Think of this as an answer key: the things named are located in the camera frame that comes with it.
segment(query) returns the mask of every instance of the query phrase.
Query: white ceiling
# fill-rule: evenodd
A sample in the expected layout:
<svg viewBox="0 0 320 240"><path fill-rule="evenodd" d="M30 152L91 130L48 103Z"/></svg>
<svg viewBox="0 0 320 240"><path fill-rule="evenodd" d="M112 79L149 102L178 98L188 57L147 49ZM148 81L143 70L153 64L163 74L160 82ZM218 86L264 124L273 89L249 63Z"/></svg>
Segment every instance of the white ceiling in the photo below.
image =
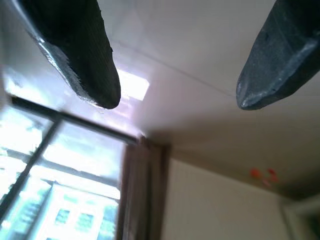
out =
<svg viewBox="0 0 320 240"><path fill-rule="evenodd" d="M279 185L286 186L320 169L319 74L295 95L262 110L237 107L238 76L274 0L99 4L117 68L150 83L144 100L123 99L112 111L81 102L11 20L4 32L7 67L26 79L22 89L50 96L42 104L170 141L175 154L194 164L201 159L230 176L273 168Z"/></svg>

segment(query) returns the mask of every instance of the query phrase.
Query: window glass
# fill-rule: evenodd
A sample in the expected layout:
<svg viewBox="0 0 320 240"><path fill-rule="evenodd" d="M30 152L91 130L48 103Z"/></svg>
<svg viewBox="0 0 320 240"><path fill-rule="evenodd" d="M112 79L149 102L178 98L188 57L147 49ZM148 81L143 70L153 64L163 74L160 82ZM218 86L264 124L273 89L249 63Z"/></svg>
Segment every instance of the window glass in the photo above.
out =
<svg viewBox="0 0 320 240"><path fill-rule="evenodd" d="M0 203L25 169L50 121L14 108L0 113Z"/></svg>

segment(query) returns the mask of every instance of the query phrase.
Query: brown curtain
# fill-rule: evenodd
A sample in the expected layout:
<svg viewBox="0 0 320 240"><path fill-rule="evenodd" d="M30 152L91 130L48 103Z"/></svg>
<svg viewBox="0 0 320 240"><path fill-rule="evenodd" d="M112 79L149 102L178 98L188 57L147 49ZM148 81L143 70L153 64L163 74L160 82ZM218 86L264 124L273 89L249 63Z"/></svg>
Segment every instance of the brown curtain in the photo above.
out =
<svg viewBox="0 0 320 240"><path fill-rule="evenodd" d="M127 146L116 240L160 240L170 151L144 137Z"/></svg>

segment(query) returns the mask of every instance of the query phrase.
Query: wall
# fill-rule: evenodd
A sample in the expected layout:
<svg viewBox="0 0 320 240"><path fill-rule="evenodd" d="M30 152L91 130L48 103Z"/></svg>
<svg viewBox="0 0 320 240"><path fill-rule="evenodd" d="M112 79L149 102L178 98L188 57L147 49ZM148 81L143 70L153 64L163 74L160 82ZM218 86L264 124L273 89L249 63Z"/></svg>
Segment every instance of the wall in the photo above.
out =
<svg viewBox="0 0 320 240"><path fill-rule="evenodd" d="M289 240L281 198L173 160L162 240Z"/></svg>

